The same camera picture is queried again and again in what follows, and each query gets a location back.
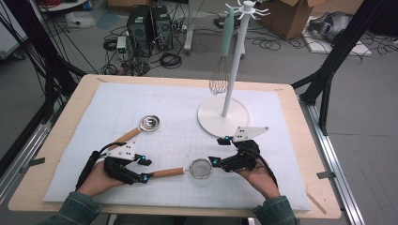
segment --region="table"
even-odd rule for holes
[[[18,186],[8,207],[15,211],[56,212],[60,203],[43,202],[49,184],[63,151],[67,147],[86,108],[100,83],[137,83],[170,86],[208,87],[206,80],[186,80],[146,77],[121,77],[86,75],[73,93],[68,105],[61,113],[37,158],[46,158],[44,164],[29,169]],[[339,218],[340,207],[328,179],[319,179],[316,174],[325,169],[318,155],[312,134],[307,126],[293,88],[288,84],[236,82],[236,89],[276,92],[283,116],[298,159],[306,192],[312,210],[295,212],[299,218]],[[102,213],[154,214],[181,216],[253,217],[249,209],[206,209],[161,206],[104,205]]]

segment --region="white pole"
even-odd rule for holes
[[[240,56],[244,47],[246,32],[248,30],[249,19],[251,15],[245,13],[242,20],[240,21],[239,34],[237,35],[237,46],[235,47],[234,61],[231,67],[231,75],[229,76],[228,89],[226,91],[226,97],[224,107],[222,110],[222,116],[226,117],[228,114],[229,102],[231,101],[232,91],[234,90],[235,79],[237,78],[237,68],[239,67]]]

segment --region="gray floor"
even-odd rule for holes
[[[103,37],[123,25],[103,8],[95,8],[97,25],[70,30],[69,36],[94,68],[104,64]],[[216,28],[217,16],[197,18],[195,24]],[[194,33],[192,51],[181,52],[183,64],[177,69],[152,69],[150,77],[208,80],[219,59],[221,34],[208,31]],[[317,71],[326,59],[324,54],[309,53],[279,41],[278,51],[261,49],[246,40],[246,57],[239,65],[237,80],[257,83],[293,83]],[[66,44],[69,59],[78,68],[92,70],[71,44]],[[398,224],[398,52],[380,54],[372,51],[363,62],[350,56],[333,80],[328,118],[329,137],[344,169],[366,224]],[[10,148],[32,118],[44,98],[33,67],[28,60],[8,59],[0,62],[0,157]],[[301,94],[305,88],[297,90]],[[8,199],[0,207],[0,224],[31,224],[49,214],[10,212]],[[102,215],[95,224],[105,224]],[[336,220],[303,219],[302,224],[348,224],[344,216]]]

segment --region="person's right hand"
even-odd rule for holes
[[[236,171],[236,173],[245,178],[266,200],[281,196],[278,187],[261,162],[257,162],[256,167],[252,171],[240,170]]]

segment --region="person's left hand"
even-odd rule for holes
[[[93,170],[88,175],[87,179],[85,179],[84,183],[77,190],[77,192],[93,197],[105,192],[110,188],[124,185],[123,182],[109,177],[104,169],[103,164],[104,161],[101,161],[94,166]]]

